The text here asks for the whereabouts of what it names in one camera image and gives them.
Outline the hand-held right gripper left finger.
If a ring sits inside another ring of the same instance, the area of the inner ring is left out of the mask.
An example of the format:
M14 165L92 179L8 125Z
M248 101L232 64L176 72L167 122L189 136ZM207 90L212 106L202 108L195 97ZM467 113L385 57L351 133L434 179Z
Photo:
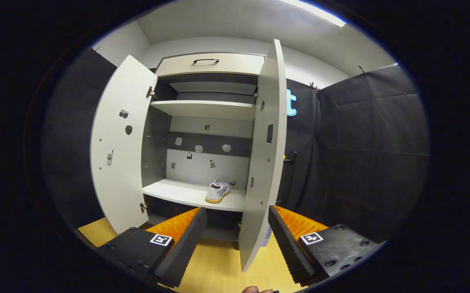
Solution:
M149 229L128 228L97 253L137 278L179 287L206 223L206 209L194 208Z

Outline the white cabinet door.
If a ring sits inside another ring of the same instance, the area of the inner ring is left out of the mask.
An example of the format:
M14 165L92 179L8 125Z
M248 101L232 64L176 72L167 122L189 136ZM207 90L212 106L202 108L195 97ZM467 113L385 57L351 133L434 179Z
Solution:
M239 233L241 271L246 272L269 230L269 206L281 182L287 133L287 80L282 46L272 41L259 73L253 143Z
M101 95L90 136L90 169L95 193L116 234L147 221L141 152L150 89L157 75L128 55Z

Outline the white cabinet drawer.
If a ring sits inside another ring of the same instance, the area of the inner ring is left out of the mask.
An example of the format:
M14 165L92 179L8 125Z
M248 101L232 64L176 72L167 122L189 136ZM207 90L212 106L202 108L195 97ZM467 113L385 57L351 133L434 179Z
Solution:
M194 66L193 61L201 58L217 58L219 63L209 66ZM202 52L198 54L165 57L156 68L159 77L182 74L245 74L258 75L265 56L237 52Z

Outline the black backdrop cloth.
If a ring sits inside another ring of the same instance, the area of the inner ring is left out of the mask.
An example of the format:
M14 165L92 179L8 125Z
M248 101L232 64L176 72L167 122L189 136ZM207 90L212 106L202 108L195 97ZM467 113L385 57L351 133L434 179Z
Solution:
M419 200L430 156L416 86L397 64L323 89L288 80L282 206L327 226L344 224L374 242L392 238Z
M68 226L103 218L90 174L90 135L102 92L116 65L88 48L54 87L42 127L42 168L47 189Z

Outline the white thick cabinet shelf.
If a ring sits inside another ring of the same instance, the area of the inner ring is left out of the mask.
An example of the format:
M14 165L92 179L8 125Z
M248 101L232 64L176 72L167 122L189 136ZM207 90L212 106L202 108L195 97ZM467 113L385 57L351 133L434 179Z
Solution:
M194 207L204 207L220 211L242 212L246 193L244 190L231 189L229 195L219 203L205 200L208 185L196 185L188 182L162 179L142 189L143 193L153 198Z

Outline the white shoe cabinet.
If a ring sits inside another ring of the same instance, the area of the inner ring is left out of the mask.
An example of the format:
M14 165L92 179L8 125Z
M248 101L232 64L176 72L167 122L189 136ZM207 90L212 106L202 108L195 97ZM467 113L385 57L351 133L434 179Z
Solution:
M155 101L203 100L255 105L259 74L194 73L159 77ZM162 179L210 185L216 179L246 193L254 120L171 116L149 106L142 142L142 187ZM152 227L196 208L144 194ZM242 212L206 208L202 237L238 247Z

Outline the white thin cabinet shelf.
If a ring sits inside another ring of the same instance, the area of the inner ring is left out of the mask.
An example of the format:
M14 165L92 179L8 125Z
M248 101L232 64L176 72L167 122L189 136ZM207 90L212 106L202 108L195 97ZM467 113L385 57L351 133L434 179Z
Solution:
M247 103L181 100L155 101L151 107L171 116L234 119L250 122L255 118L255 105Z

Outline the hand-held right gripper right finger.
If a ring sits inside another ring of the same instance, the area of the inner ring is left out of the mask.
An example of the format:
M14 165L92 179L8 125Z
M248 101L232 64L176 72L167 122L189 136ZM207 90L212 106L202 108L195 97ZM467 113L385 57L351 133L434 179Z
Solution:
M382 247L351 228L325 226L280 206L269 206L268 222L293 281L313 286L354 267Z

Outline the white canvas shoe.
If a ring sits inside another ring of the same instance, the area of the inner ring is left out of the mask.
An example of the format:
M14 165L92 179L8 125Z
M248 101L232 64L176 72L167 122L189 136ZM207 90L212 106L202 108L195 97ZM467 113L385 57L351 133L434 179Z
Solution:
M216 179L209 185L209 191L205 201L209 203L222 202L223 198L230 193L230 185L227 182L221 182Z

